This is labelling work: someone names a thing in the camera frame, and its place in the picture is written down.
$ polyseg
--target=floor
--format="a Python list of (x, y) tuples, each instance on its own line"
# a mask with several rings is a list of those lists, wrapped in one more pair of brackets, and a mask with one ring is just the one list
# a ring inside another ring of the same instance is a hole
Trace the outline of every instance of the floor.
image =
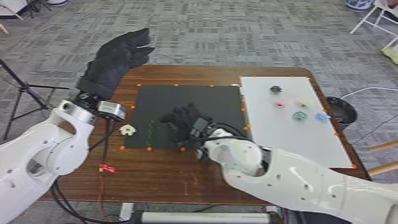
[[(351, 12), (341, 0), (72, 0), (42, 9), (33, 19), (1, 20), (10, 35), (0, 33), (0, 55), (22, 80), (72, 87), (101, 44), (122, 33), (150, 28), (156, 51), (150, 64), (298, 66), (312, 71), (326, 96), (356, 89), (398, 87), (398, 67), (380, 54), (390, 36), (364, 26), (348, 34), (364, 13)], [(10, 114), (15, 89), (0, 83), (0, 126)], [(53, 103), (72, 92), (58, 91)], [(358, 120), (344, 130), (349, 142), (398, 114), (398, 93), (369, 90), (346, 98)], [(21, 111), (33, 108), (22, 99)], [(14, 138), (42, 120), (37, 113), (15, 122)], [(396, 120), (353, 144), (365, 168), (398, 160), (396, 149), (369, 151), (369, 146), (398, 139)], [(396, 182), (398, 172), (374, 176)], [(95, 204), (76, 203), (85, 215)], [(118, 205), (106, 205), (108, 214)], [(181, 207), (149, 206), (177, 210)], [(37, 202), (19, 223), (76, 223), (51, 202)]]

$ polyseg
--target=black cloth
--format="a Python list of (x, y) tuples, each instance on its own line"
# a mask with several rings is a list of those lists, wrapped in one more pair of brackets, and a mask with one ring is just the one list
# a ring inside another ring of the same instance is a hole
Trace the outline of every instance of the black cloth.
[(101, 46), (94, 61), (88, 62), (76, 88), (104, 100), (113, 97), (113, 91), (129, 69), (147, 63), (154, 48), (142, 46), (149, 44), (149, 41), (147, 28), (126, 33)]

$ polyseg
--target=black object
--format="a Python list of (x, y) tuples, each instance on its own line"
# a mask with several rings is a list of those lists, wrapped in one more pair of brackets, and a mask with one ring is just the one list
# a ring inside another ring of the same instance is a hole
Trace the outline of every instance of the black object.
[(269, 91), (271, 91), (273, 94), (278, 94), (282, 92), (280, 86), (271, 86)]
[(200, 110), (200, 116), (205, 118), (211, 116), (216, 122), (243, 131), (245, 118), (237, 87), (143, 86), (138, 89), (129, 122), (136, 132), (133, 136), (126, 137), (126, 148), (177, 149), (179, 145), (172, 141), (175, 139), (177, 127), (168, 123), (161, 123), (159, 118), (170, 113), (173, 107), (181, 107), (189, 103)]
[[(15, 119), (19, 119), (21, 117), (24, 117), (28, 114), (31, 114), (35, 111), (38, 110), (47, 110), (51, 109), (51, 106), (47, 104), (47, 101), (51, 99), (51, 96), (53, 96), (53, 92), (56, 89), (69, 89), (65, 87), (56, 87), (56, 86), (44, 86), (44, 85), (30, 85), (28, 83), (24, 83), (14, 73), (14, 71), (10, 70), (3, 60), (0, 59), (0, 66), (3, 67), (19, 87), (17, 87), (17, 90), (19, 90), (19, 93), (17, 93), (17, 96), (15, 96), (15, 103), (14, 103), (14, 108), (12, 108), (12, 112), (10, 112), (10, 118), (8, 118), (8, 123), (6, 123), (6, 128), (5, 128), (5, 132), (3, 132), (3, 140), (6, 140), (6, 136), (8, 136), (8, 129), (10, 129), (10, 125), (12, 125), (12, 122)], [(38, 94), (33, 92), (31, 88), (42, 88), (42, 89), (51, 89), (51, 92), (49, 92), (49, 95), (46, 97), (46, 100), (40, 98)], [(21, 114), (19, 116), (15, 116), (15, 109), (17, 109), (17, 106), (19, 106), (19, 100), (21, 100), (21, 94), (26, 93), (35, 101), (35, 103), (38, 104), (38, 108), (33, 109), (31, 111), (28, 111), (24, 114)]]
[(344, 130), (349, 124), (356, 121), (356, 111), (346, 101), (337, 97), (326, 97), (326, 102), (330, 105), (337, 123)]
[(33, 18), (33, 12), (40, 12), (40, 6), (51, 11), (44, 0), (26, 0), (26, 8), (30, 13), (30, 18)]
[(142, 224), (142, 215), (143, 215), (142, 210), (133, 211), (131, 218), (127, 220), (127, 224)]
[(120, 79), (134, 67), (149, 60), (152, 47), (143, 47), (150, 42), (149, 29), (127, 32), (101, 46), (95, 59), (88, 62), (85, 74), (78, 80), (76, 89), (108, 100), (120, 83)]
[(301, 212), (301, 223), (305, 224), (349, 224), (341, 218), (314, 212)]
[(172, 112), (159, 118), (161, 123), (170, 123), (175, 126), (173, 142), (184, 142), (189, 139), (189, 135), (195, 138), (207, 137), (202, 134), (205, 133), (211, 120), (198, 112), (195, 104), (189, 103), (181, 108), (173, 107)]

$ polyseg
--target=green object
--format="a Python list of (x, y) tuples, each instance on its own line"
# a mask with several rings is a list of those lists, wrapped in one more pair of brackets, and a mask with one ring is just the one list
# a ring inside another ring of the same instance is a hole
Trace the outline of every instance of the green object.
[(145, 133), (145, 147), (152, 147), (152, 130), (154, 129), (154, 121), (149, 122), (149, 128)]
[(282, 92), (280, 86), (271, 86), (269, 91), (271, 91), (273, 94), (278, 94)]
[(307, 114), (301, 111), (294, 112), (293, 119), (303, 121), (307, 119)]

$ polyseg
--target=small toy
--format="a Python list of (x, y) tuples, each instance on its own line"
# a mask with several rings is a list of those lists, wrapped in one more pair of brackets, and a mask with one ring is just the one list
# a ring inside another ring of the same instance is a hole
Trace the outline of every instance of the small toy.
[(133, 126), (129, 124), (126, 124), (120, 128), (118, 128), (120, 134), (122, 135), (133, 135), (133, 133), (136, 132)]
[(303, 108), (312, 107), (312, 105), (314, 105), (314, 102), (307, 97), (300, 97), (296, 99), (296, 103), (298, 103), (298, 106), (303, 107)]
[(280, 88), (280, 86), (271, 86), (271, 87), (269, 87), (269, 92), (271, 92), (273, 94), (278, 94), (278, 93), (282, 92), (282, 88)]
[(294, 112), (293, 119), (303, 121), (307, 119), (307, 114), (301, 111)]
[(284, 107), (284, 102), (280, 100), (275, 101), (275, 106)]
[(330, 120), (330, 116), (328, 116), (325, 113), (317, 113), (317, 114), (314, 115), (314, 118), (316, 118), (316, 120), (317, 120), (321, 123), (326, 123), (328, 120)]

